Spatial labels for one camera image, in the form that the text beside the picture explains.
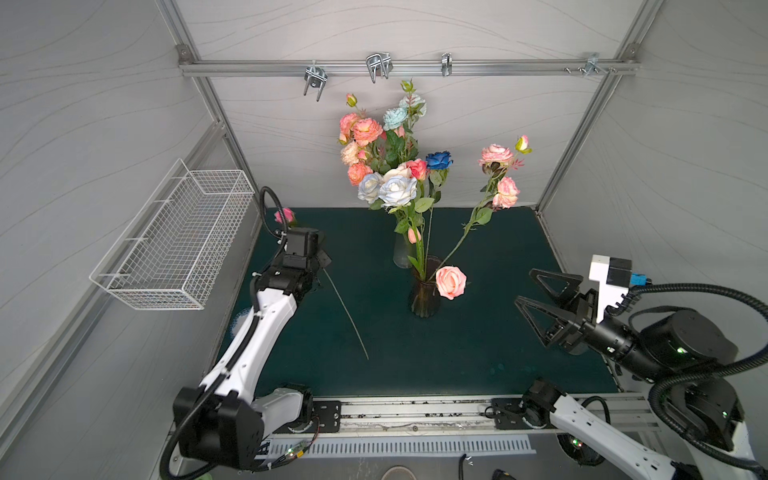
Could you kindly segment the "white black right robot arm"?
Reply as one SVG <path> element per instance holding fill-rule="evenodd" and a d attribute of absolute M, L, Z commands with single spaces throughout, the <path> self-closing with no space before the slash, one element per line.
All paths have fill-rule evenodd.
<path fill-rule="evenodd" d="M 554 384 L 538 379 L 519 401 L 516 412 L 531 428 L 553 426 L 567 436 L 567 453 L 575 460 L 584 449 L 609 461 L 634 479 L 764 479 L 766 467 L 755 460 L 744 410 L 728 377 L 757 369 L 767 351 L 744 359 L 737 346 L 698 311 L 678 306 L 651 308 L 659 320 L 637 330 L 636 315 L 619 317 L 642 297 L 658 293 L 701 293 L 739 302 L 761 317 L 767 306 L 741 291 L 712 284 L 641 281 L 624 259 L 594 262 L 590 278 L 597 289 L 579 288 L 582 276 L 533 269 L 532 280 L 549 303 L 517 297 L 515 305 L 529 325 L 535 314 L 552 325 L 534 331 L 540 342 L 567 351 L 584 345 L 650 384 L 648 405 L 653 414 L 687 444 L 693 463 L 675 461 L 641 445 L 582 402 Z"/>

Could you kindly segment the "blue white ceramic bowl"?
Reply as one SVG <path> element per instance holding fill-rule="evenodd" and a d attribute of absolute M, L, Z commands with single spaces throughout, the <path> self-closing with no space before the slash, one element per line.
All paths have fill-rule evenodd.
<path fill-rule="evenodd" d="M 251 314 L 252 314 L 252 309 L 245 308 L 235 316 L 235 318 L 232 320 L 230 324 L 230 330 L 229 330 L 229 333 L 232 339 L 234 339 L 238 335 L 243 325 L 251 317 Z"/>

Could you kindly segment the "pale blue flower stem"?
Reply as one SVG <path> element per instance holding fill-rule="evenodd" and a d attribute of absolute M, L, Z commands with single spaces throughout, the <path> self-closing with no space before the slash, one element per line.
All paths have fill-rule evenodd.
<path fill-rule="evenodd" d="M 418 157 L 419 146 L 414 128 L 426 114 L 426 100 L 417 93 L 414 81 L 403 80 L 400 83 L 404 96 L 396 107 L 385 112 L 381 147 L 382 159 L 390 168 L 394 168 Z"/>

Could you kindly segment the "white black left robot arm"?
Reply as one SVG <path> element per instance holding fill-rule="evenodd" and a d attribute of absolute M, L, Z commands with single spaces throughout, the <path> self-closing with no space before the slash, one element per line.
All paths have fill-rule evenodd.
<path fill-rule="evenodd" d="M 222 358 L 198 386 L 177 394 L 175 429 L 159 463 L 163 479 L 175 478 L 171 464 L 176 453 L 200 461 L 200 467 L 187 475 L 198 479 L 216 467 L 254 473 L 285 467 L 311 445 L 304 441 L 274 460 L 257 458 L 263 441 L 276 430 L 315 424 L 309 389 L 288 385 L 263 397 L 257 397 L 255 390 L 277 339 L 311 291 L 318 271 L 329 262 L 319 247 L 319 231 L 291 227 L 278 196 L 264 186 L 258 193 L 261 211 L 268 200 L 276 205 L 280 219 L 278 249 L 252 279 L 251 308 Z"/>

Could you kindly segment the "metal hook clamp middle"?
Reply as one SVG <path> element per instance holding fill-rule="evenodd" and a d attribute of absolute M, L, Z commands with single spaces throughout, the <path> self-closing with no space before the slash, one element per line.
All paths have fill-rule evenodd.
<path fill-rule="evenodd" d="M 378 78 L 388 79 L 392 71 L 391 54 L 389 52 L 370 54 L 365 59 L 365 65 L 373 84 L 377 82 Z"/>

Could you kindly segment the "red ribbed glass vase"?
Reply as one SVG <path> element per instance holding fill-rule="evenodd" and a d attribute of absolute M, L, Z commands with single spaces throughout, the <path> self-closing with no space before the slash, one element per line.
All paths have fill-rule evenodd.
<path fill-rule="evenodd" d="M 421 279 L 415 268 L 411 269 L 413 283 L 408 296 L 408 306 L 418 318 L 430 318 L 440 309 L 441 295 L 435 279 L 435 272 L 440 264 L 441 260 L 438 257 L 434 255 L 427 257 L 425 280 Z"/>

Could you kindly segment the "deep pink red rose stem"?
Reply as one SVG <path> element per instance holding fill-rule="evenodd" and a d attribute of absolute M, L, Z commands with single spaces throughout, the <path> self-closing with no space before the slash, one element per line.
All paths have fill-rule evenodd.
<path fill-rule="evenodd" d="M 408 206 L 408 229 L 406 231 L 408 242 L 413 247 L 412 266 L 418 272 L 420 280 L 426 279 L 426 243 L 423 233 L 424 212 L 428 208 L 428 168 L 424 160 L 417 159 L 406 163 L 411 178 L 415 181 L 416 196 Z"/>

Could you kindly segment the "large light pink rose stem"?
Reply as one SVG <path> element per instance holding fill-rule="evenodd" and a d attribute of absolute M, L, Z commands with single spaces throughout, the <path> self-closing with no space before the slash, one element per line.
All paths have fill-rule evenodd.
<path fill-rule="evenodd" d="M 467 277 L 456 266 L 444 266 L 437 270 L 435 283 L 441 297 L 453 300 L 465 293 Z"/>

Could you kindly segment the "cream rose stem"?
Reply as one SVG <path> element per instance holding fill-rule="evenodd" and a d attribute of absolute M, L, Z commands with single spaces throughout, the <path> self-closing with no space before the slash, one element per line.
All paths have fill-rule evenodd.
<path fill-rule="evenodd" d="M 386 172 L 383 175 L 383 180 L 385 182 L 387 182 L 391 178 L 394 178 L 394 177 L 404 177 L 406 179 L 409 179 L 411 176 L 412 176 L 411 169 L 408 167 L 408 165 L 406 163 L 402 163 L 399 166 L 397 166 L 396 168 L 393 168 L 393 169 L 389 170 L 388 172 Z"/>

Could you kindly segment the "dark blue rose stem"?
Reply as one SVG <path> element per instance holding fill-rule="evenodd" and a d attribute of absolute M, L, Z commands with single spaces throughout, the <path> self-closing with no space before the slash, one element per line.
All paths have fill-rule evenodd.
<path fill-rule="evenodd" d="M 427 194 L 433 199 L 432 205 L 427 210 L 425 254 L 429 255 L 434 220 L 434 207 L 442 195 L 442 188 L 447 180 L 453 159 L 449 151 L 441 151 L 428 154 L 425 158 L 427 164 L 426 188 Z"/>

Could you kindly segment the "peach multi-bloom rose stem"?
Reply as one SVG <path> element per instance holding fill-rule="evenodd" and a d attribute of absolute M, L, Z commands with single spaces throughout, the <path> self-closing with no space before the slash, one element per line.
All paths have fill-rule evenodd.
<path fill-rule="evenodd" d="M 341 150 L 341 161 L 347 166 L 347 177 L 351 185 L 358 186 L 363 179 L 374 172 L 369 165 L 371 159 L 367 147 L 351 141 Z"/>

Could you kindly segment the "pink rose stem with bud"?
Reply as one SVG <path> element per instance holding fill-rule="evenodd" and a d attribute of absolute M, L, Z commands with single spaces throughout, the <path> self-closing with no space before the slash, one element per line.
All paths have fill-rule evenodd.
<path fill-rule="evenodd" d="M 447 266 L 448 261 L 474 228 L 488 224 L 495 212 L 510 209 L 517 204 L 520 189 L 508 173 L 523 167 L 524 161 L 521 156 L 528 155 L 532 151 L 527 135 L 520 136 L 511 148 L 491 144 L 481 150 L 478 165 L 487 176 L 487 182 L 481 189 L 482 198 L 473 207 L 463 226 L 461 237 L 446 258 L 441 261 L 437 270 Z"/>

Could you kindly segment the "white blue rose stem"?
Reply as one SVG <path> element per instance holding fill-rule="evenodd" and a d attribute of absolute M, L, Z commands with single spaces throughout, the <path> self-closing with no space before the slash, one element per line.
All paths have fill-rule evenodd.
<path fill-rule="evenodd" d="M 389 214 L 397 218 L 395 232 L 401 234 L 411 246 L 409 264 L 416 270 L 418 278 L 427 279 L 427 254 L 424 214 L 434 205 L 434 198 L 416 178 L 393 176 L 386 180 L 379 190 L 378 199 Z"/>

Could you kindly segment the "clear glass vase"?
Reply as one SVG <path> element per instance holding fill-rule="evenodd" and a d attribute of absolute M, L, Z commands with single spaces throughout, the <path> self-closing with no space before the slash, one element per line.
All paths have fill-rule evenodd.
<path fill-rule="evenodd" d="M 400 269 L 411 269 L 413 267 L 409 258 L 416 257 L 415 245 L 410 242 L 408 234 L 395 234 L 395 243 L 393 251 L 393 262 Z"/>

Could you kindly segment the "magenta pink rose stem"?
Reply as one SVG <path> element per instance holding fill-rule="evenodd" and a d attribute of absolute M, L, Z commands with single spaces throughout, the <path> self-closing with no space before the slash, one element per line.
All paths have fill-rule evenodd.
<path fill-rule="evenodd" d="M 294 227 L 294 226 L 298 225 L 298 221 L 297 221 L 295 212 L 293 210 L 291 210 L 290 208 L 287 208 L 287 207 L 278 207 L 277 208 L 277 211 L 275 213 L 275 220 L 278 223 L 280 223 L 280 224 L 282 224 L 284 226 L 288 226 L 288 227 Z M 325 275 L 326 275 L 328 281 L 330 282 L 330 285 L 333 288 L 333 290 L 334 290 L 334 292 L 335 292 L 335 294 L 336 294 L 336 296 L 337 296 L 337 298 L 338 298 L 338 300 L 339 300 L 339 302 L 340 302 L 340 304 L 341 304 L 345 314 L 347 315 L 347 318 L 348 318 L 348 320 L 349 320 L 349 322 L 350 322 L 350 324 L 351 324 L 351 326 L 352 326 L 352 328 L 353 328 L 353 330 L 355 332 L 355 335 L 356 335 L 356 337 L 358 339 L 360 347 L 362 348 L 362 351 L 363 351 L 363 354 L 365 355 L 365 358 L 367 360 L 369 360 L 370 359 L 369 352 L 368 352 L 367 347 L 366 347 L 366 345 L 365 345 L 365 343 L 364 343 L 364 341 L 362 339 L 362 336 L 360 334 L 360 331 L 358 329 L 358 326 L 357 326 L 354 318 L 352 317 L 352 315 L 351 315 L 351 313 L 350 313 L 350 311 L 349 311 L 349 309 L 348 309 L 344 299 L 342 298 L 342 296 L 341 296 L 341 294 L 340 294 L 340 292 L 339 292 L 335 282 L 331 278 L 331 276 L 328 273 L 327 269 L 323 268 L 323 272 L 325 273 Z"/>

